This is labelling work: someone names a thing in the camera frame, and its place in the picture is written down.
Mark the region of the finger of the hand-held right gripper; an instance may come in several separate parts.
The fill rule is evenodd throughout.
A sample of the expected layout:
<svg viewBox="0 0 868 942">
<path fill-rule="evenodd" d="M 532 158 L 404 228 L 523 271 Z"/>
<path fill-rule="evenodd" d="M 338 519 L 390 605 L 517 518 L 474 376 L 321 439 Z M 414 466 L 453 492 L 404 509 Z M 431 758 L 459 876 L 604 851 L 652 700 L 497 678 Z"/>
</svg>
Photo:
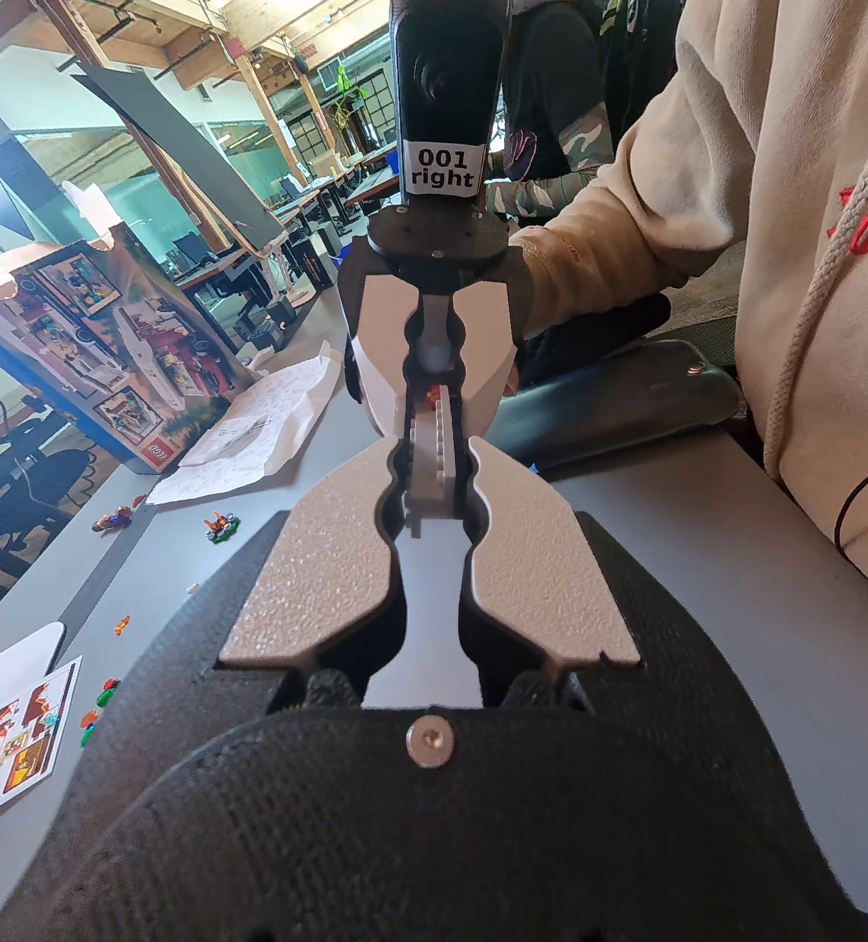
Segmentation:
<svg viewBox="0 0 868 942">
<path fill-rule="evenodd" d="M 461 440 L 466 443 L 486 434 L 517 355 L 506 284 L 480 281 L 455 291 L 450 329 Z"/>
<path fill-rule="evenodd" d="M 407 323 L 420 306 L 419 290 L 394 275 L 368 275 L 352 340 L 362 398 L 385 437 L 405 436 L 410 347 Z"/>
</svg>

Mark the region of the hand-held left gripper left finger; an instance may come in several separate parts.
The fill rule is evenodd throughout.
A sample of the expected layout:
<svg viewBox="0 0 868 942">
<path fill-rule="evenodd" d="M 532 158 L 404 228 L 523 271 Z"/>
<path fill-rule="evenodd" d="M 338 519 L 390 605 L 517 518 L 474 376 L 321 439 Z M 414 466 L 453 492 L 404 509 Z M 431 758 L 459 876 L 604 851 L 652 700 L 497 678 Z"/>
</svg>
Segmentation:
<svg viewBox="0 0 868 942">
<path fill-rule="evenodd" d="M 218 654 L 234 669 L 322 669 L 369 681 L 400 651 L 406 601 L 385 507 L 397 496 L 386 437 L 296 502 Z"/>
</svg>

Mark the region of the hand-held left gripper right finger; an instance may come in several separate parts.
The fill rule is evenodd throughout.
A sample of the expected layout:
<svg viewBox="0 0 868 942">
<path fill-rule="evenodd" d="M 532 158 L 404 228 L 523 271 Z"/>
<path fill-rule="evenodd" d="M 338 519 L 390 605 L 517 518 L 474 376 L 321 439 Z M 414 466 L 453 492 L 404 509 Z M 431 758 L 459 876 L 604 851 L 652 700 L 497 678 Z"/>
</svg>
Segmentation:
<svg viewBox="0 0 868 942">
<path fill-rule="evenodd" d="M 473 493 L 486 512 L 472 552 L 476 608 L 548 666 L 602 658 L 638 665 L 640 653 L 569 502 L 484 438 L 468 441 Z"/>
</svg>

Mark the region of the grey lego plate assembly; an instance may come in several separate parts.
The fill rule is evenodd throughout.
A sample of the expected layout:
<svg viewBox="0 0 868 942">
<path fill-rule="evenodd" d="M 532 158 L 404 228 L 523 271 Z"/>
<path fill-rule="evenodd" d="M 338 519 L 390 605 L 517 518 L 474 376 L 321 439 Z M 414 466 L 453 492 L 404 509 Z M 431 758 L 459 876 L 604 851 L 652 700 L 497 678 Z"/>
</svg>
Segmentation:
<svg viewBox="0 0 868 942">
<path fill-rule="evenodd" d="M 431 412 L 425 393 L 414 402 L 409 427 L 409 473 L 404 494 L 405 524 L 412 539 L 422 536 L 425 521 L 460 517 L 457 480 L 458 449 L 454 436 L 451 393 L 440 386 L 439 407 Z"/>
</svg>

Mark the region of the person's right forearm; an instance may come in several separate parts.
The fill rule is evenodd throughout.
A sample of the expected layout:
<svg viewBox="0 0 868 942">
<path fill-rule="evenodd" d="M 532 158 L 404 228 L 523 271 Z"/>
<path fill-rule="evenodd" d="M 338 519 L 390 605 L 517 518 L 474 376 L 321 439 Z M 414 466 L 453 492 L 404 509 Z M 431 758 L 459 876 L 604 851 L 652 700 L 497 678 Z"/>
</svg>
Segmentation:
<svg viewBox="0 0 868 942">
<path fill-rule="evenodd" d="M 771 35 L 754 2 L 690 2 L 678 69 L 560 215 L 513 237 L 534 281 L 523 334 L 704 273 L 746 235 Z"/>
</svg>

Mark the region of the pile of small lego pieces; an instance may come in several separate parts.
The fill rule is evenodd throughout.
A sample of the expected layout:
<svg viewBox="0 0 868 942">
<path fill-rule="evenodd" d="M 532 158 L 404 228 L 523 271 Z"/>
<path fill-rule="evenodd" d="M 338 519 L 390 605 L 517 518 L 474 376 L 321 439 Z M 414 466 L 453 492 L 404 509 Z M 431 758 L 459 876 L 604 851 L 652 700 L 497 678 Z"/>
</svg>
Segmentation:
<svg viewBox="0 0 868 942">
<path fill-rule="evenodd" d="M 121 682 L 117 678 L 110 678 L 108 681 L 106 681 L 98 695 L 96 704 L 83 715 L 79 724 L 81 730 L 81 738 L 79 741 L 80 747 L 86 747 L 86 744 L 92 736 L 94 729 L 96 728 L 98 722 L 102 719 L 105 707 L 110 703 L 110 700 L 118 690 L 120 683 Z"/>
</svg>

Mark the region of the lego set cardboard box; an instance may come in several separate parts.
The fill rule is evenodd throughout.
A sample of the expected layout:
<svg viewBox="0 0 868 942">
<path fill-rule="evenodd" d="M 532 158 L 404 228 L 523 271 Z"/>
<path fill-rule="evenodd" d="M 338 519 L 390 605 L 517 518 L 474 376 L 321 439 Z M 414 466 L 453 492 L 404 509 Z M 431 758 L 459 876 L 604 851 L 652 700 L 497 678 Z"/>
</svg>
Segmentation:
<svg viewBox="0 0 868 942">
<path fill-rule="evenodd" d="M 258 380 L 122 221 L 0 254 L 0 367 L 148 475 Z"/>
</svg>

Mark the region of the lego sticker sheet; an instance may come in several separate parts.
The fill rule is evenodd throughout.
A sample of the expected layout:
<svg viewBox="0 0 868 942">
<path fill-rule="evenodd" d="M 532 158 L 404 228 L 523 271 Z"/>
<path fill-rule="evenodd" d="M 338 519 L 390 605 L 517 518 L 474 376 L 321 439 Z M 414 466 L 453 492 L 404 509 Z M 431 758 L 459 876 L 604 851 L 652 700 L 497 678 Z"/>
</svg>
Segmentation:
<svg viewBox="0 0 868 942">
<path fill-rule="evenodd" d="M 76 657 L 0 700 L 0 807 L 51 773 L 81 665 Z"/>
</svg>

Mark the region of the white printed paper bag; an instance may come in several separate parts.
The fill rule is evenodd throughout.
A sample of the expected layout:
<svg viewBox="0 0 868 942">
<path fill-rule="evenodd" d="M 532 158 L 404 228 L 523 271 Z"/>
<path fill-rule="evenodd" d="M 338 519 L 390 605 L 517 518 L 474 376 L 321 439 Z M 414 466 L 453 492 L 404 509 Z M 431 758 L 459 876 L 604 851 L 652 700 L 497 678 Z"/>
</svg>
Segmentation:
<svg viewBox="0 0 868 942">
<path fill-rule="evenodd" d="M 324 342 L 316 356 L 259 380 L 153 488 L 147 503 L 222 496 L 275 475 L 307 441 L 341 371 L 342 355 Z"/>
</svg>

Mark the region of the black leaning panel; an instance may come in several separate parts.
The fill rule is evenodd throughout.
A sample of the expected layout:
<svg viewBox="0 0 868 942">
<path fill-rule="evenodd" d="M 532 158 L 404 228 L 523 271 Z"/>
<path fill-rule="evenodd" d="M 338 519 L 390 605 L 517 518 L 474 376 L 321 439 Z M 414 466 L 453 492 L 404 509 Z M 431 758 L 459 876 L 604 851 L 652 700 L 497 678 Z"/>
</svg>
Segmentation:
<svg viewBox="0 0 868 942">
<path fill-rule="evenodd" d="M 287 241 L 285 227 L 216 147 L 146 76 L 81 64 L 75 79 L 146 135 L 236 230 L 236 237 L 260 258 Z"/>
</svg>

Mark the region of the black office chair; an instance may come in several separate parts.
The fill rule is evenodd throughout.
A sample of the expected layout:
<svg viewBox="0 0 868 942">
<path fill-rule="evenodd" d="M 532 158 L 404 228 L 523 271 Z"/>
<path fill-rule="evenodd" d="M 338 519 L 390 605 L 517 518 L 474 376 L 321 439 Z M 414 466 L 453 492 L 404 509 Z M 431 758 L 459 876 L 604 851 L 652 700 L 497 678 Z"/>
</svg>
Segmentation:
<svg viewBox="0 0 868 942">
<path fill-rule="evenodd" d="M 52 411 L 0 438 L 0 574 L 23 576 L 93 494 L 96 446 Z"/>
</svg>

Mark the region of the white wooden book stand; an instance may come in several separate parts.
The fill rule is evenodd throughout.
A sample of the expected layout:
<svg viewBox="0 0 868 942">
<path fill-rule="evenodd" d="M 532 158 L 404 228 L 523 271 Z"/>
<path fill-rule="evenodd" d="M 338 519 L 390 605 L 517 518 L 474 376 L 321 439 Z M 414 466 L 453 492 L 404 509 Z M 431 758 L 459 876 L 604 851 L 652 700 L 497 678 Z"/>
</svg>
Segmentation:
<svg viewBox="0 0 868 942">
<path fill-rule="evenodd" d="M 50 623 L 0 653 L 0 706 L 30 680 L 48 673 L 64 630 L 63 623 Z"/>
</svg>

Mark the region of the person's beige hoodie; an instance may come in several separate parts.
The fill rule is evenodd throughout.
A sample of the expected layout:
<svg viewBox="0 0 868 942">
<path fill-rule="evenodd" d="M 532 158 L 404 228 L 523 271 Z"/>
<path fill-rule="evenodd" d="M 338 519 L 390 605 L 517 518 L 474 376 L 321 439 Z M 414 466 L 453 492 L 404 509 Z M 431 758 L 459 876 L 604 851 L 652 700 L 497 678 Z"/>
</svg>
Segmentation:
<svg viewBox="0 0 868 942">
<path fill-rule="evenodd" d="M 777 2 L 736 341 L 764 440 L 801 304 L 868 158 L 868 2 Z M 868 476 L 868 213 L 797 377 L 781 483 L 828 537 Z"/>
</svg>

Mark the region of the beige hoodie drawstring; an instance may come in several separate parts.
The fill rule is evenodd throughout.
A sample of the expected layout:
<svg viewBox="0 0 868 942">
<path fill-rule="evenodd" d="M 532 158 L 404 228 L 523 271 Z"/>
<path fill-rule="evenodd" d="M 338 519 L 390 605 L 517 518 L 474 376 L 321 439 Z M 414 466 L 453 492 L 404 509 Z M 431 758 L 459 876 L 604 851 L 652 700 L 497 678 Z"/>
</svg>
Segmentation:
<svg viewBox="0 0 868 942">
<path fill-rule="evenodd" d="M 786 348 L 781 373 L 774 386 L 766 416 L 763 449 L 763 467 L 771 479 L 781 482 L 781 453 L 784 448 L 787 423 L 794 386 L 830 294 L 835 288 L 846 256 L 868 213 L 868 158 L 857 182 L 842 209 L 840 218 L 828 240 L 828 247 L 817 265 L 808 286 Z"/>
</svg>

